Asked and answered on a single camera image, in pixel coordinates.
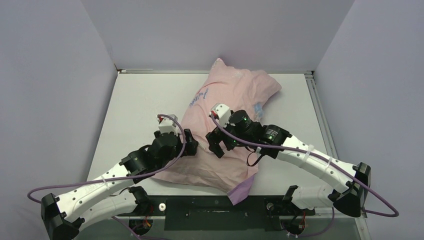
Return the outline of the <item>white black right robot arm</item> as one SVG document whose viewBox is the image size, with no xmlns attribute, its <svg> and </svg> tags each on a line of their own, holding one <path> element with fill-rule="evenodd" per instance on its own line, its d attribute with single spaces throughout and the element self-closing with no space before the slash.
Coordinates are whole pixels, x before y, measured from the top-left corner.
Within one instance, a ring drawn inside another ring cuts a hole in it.
<svg viewBox="0 0 424 240">
<path fill-rule="evenodd" d="M 264 157 L 280 160 L 314 175 L 325 184 L 318 187 L 290 186 L 283 197 L 282 207 L 289 214 L 299 210 L 334 207 L 354 218 L 361 216 L 370 186 L 371 168 L 361 162 L 346 163 L 305 144 L 289 131 L 273 124 L 253 121 L 245 110 L 232 111 L 218 103 L 209 114 L 215 129 L 206 134 L 209 150 L 218 158 L 236 147 L 252 149 L 257 160 Z"/>
</svg>

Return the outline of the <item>aluminium frame rail right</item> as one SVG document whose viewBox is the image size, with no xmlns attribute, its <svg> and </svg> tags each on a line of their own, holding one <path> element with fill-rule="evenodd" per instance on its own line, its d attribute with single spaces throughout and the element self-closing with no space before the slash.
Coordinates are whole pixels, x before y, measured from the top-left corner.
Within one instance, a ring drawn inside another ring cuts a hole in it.
<svg viewBox="0 0 424 240">
<path fill-rule="evenodd" d="M 319 93 L 317 89 L 317 85 L 314 78 L 314 72 L 313 71 L 307 71 L 305 74 L 306 84 L 309 89 L 309 94 L 312 100 L 312 104 L 314 107 L 315 114 L 318 119 L 318 125 L 324 140 L 324 145 L 326 152 L 329 156 L 340 160 L 340 157 L 337 153 L 336 146 L 333 140 L 333 136 L 331 134 L 331 130 L 327 121 L 327 118 L 325 116 L 323 106 L 321 103 L 321 100 L 319 98 Z"/>
</svg>

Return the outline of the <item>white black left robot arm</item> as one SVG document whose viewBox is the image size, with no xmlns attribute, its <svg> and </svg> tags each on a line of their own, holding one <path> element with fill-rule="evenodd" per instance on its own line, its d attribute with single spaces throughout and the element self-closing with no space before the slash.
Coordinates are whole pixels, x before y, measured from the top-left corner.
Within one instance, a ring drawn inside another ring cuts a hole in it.
<svg viewBox="0 0 424 240">
<path fill-rule="evenodd" d="M 72 240 L 84 228 L 121 214 L 145 214 L 152 206 L 146 191 L 137 184 L 149 173 L 165 167 L 178 156 L 194 156 L 198 141 L 189 129 L 185 142 L 174 132 L 156 131 L 151 144 L 130 152 L 110 170 L 73 191 L 41 199 L 41 219 L 51 240 Z"/>
</svg>

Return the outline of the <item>metal rail at back wall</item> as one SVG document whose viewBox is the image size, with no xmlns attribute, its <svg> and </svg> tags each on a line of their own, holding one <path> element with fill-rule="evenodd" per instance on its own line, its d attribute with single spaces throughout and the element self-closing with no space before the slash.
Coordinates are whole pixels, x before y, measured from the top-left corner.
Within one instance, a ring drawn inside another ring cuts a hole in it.
<svg viewBox="0 0 424 240">
<path fill-rule="evenodd" d="M 118 69 L 119 74 L 208 74 L 210 70 L 155 70 L 155 69 Z M 312 75 L 312 70 L 266 70 L 268 74 Z"/>
</svg>

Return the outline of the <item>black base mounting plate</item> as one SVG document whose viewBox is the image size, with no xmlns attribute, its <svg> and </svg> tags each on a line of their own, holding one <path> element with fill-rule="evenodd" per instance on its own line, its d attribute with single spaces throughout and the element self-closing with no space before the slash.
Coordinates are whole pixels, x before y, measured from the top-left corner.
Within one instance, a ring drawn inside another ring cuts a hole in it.
<svg viewBox="0 0 424 240">
<path fill-rule="evenodd" d="M 126 216 L 133 219 L 164 218 L 166 231 L 278 231 L 280 222 L 315 215 L 300 210 L 282 195 L 250 195 L 234 205 L 224 195 L 151 195 L 146 204 Z"/>
</svg>

